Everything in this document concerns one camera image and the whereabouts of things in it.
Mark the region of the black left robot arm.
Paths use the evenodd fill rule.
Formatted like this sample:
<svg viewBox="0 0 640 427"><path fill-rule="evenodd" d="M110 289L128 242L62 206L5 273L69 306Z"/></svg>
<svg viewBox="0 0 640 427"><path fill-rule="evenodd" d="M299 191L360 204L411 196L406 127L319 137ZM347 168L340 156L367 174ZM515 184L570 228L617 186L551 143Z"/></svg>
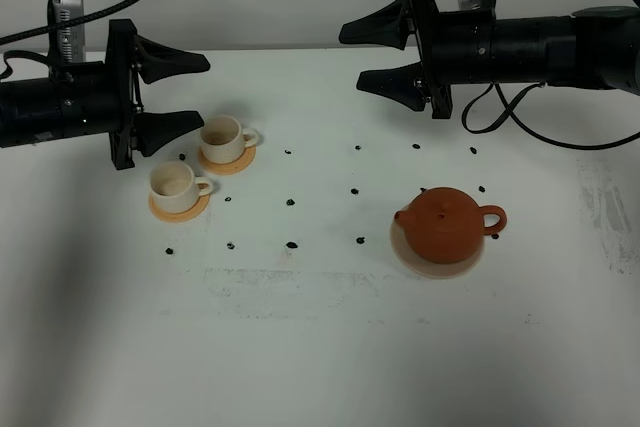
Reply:
<svg viewBox="0 0 640 427"><path fill-rule="evenodd" d="M202 54L150 41L129 19L112 20L104 61L61 63L54 56L8 51L4 61L24 59L48 67L45 78L10 80L1 75L1 145L4 148L106 133L118 170L133 167L133 154L150 157L169 142L201 128L195 110L154 114L141 102L141 84L204 73Z"/></svg>

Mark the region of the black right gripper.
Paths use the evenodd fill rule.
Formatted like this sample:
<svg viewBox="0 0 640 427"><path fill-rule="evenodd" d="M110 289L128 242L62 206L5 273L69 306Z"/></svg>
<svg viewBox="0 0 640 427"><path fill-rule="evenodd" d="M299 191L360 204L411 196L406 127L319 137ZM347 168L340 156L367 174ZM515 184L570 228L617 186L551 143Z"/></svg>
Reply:
<svg viewBox="0 0 640 427"><path fill-rule="evenodd" d="M386 7L342 26L344 45L377 45L403 50L409 32L417 41L419 61L403 67L367 70L357 89L400 103L411 110L429 107L434 119L453 111L451 85L470 81L468 69L488 42L480 36L496 20L496 0L483 0L477 10L441 11L436 0L395 0Z"/></svg>

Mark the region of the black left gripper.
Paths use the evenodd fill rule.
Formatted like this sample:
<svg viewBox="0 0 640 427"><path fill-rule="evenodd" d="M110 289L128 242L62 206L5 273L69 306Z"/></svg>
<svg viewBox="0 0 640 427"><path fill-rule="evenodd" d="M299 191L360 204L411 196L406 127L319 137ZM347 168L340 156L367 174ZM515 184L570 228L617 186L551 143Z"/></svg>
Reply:
<svg viewBox="0 0 640 427"><path fill-rule="evenodd" d="M118 170L134 166L133 118L136 149L150 157L166 144L200 129L197 111L141 113L134 117L134 56L139 75L147 85L169 77L204 73L210 63L202 54L182 51L137 35L129 19L109 22L107 48L102 62L60 64L49 68L60 111L63 138L106 133L111 161Z"/></svg>

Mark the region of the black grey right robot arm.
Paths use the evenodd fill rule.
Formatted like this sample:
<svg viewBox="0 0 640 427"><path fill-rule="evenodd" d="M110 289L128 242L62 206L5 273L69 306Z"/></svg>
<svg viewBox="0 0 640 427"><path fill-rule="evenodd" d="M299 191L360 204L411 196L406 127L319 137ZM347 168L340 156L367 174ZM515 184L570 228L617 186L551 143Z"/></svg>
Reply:
<svg viewBox="0 0 640 427"><path fill-rule="evenodd" d="M345 45L402 50L410 36L419 60L360 73L358 90L431 108L450 118L454 85L544 83L554 87L639 92L638 6L596 7L569 16L499 19L496 0L458 0L445 12L435 0L396 0L343 25Z"/></svg>

